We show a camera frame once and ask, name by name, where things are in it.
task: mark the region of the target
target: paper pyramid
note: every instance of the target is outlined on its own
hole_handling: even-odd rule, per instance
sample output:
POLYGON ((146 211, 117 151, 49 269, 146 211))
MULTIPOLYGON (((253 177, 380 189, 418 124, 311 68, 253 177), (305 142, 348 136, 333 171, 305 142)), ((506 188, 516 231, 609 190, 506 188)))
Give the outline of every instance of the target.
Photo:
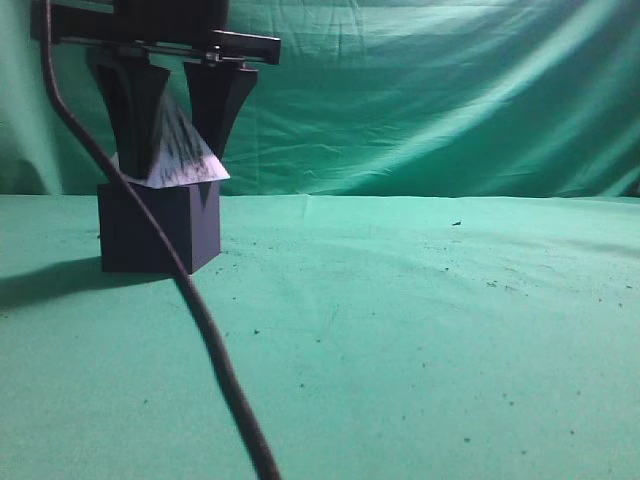
MULTIPOLYGON (((141 180, 123 174, 127 181, 150 188, 167 188, 230 178, 176 102, 165 94, 162 103, 160 141, 149 176, 141 180)), ((111 160, 119 169, 117 153, 111 160)))

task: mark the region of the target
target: pyramid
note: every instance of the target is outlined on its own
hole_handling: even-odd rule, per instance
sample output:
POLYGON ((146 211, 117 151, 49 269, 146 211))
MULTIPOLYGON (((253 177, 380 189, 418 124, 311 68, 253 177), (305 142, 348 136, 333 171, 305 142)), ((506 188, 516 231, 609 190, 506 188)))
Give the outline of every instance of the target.
MULTIPOLYGON (((117 153, 111 161, 119 169, 117 153)), ((148 177, 123 176, 128 182, 156 189, 230 178, 191 120, 166 93, 162 98, 160 141, 148 177)))

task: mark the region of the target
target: black mount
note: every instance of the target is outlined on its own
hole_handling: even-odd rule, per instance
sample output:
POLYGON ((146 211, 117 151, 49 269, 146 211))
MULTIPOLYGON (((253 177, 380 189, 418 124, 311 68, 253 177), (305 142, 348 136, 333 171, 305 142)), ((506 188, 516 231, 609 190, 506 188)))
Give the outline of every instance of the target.
MULTIPOLYGON (((258 71, 245 61, 277 64, 280 40, 226 31, 228 0, 93 2, 111 7, 112 13, 52 5, 52 39, 90 47, 87 65, 107 107, 120 170, 134 179, 147 178, 160 145, 162 100, 171 72, 151 63, 153 53, 195 60, 184 62, 192 123, 222 159, 235 119, 258 79, 258 71)), ((31 35, 36 39, 40 10, 34 0, 31 35)), ((186 127, 179 127, 185 133, 186 127)), ((190 273, 220 252, 217 183, 135 188, 190 273)), ((111 185, 98 188, 103 270, 170 271, 154 233, 125 197, 111 185)))

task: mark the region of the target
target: green cloth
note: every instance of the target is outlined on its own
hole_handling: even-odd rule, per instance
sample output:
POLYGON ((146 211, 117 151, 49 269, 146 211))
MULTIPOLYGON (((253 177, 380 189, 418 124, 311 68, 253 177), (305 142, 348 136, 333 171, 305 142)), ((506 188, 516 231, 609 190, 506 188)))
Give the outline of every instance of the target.
MULTIPOLYGON (((44 97, 27 0, 0 6, 0 193, 102 181, 44 97)), ((226 194, 618 196, 640 175, 637 0, 232 0, 282 38, 259 66, 226 194)), ((110 152, 105 108, 63 45, 62 93, 110 152)), ((171 91, 188 98, 180 61, 171 91)))
MULTIPOLYGON (((194 279, 283 478, 636 478, 639 209, 223 198, 194 279)), ((102 274, 96 210, 0 196, 0 478, 255 478, 176 288, 102 274)))

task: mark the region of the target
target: black cable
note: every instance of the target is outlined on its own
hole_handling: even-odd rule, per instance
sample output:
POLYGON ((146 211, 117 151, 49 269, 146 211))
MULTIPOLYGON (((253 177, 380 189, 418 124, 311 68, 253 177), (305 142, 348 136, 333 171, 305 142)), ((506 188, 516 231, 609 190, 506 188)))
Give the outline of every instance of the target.
POLYGON ((164 246, 167 255, 170 257, 175 271, 173 279, 184 298, 191 315, 193 316, 204 344, 209 353, 213 371, 227 406, 233 415, 245 448, 251 457, 254 469, 260 480, 279 480, 280 473, 276 465, 271 449, 265 439, 258 421, 249 406, 238 379, 233 371, 231 359, 222 341, 222 336, 213 317, 207 310, 202 297, 193 285, 187 270, 184 268, 178 254, 173 249, 167 235, 162 230, 144 202, 138 194, 131 188, 131 185, 124 179, 122 174, 111 163, 107 154, 96 143, 91 135, 84 129, 65 105, 55 77, 52 47, 51 47, 51 0, 42 1, 42 35, 40 38, 40 61, 44 77, 44 84, 55 112, 76 136, 82 146, 89 152, 91 157, 98 164, 107 179, 114 185, 122 188, 128 195, 135 207, 140 210, 151 228, 155 231, 158 239, 164 246))

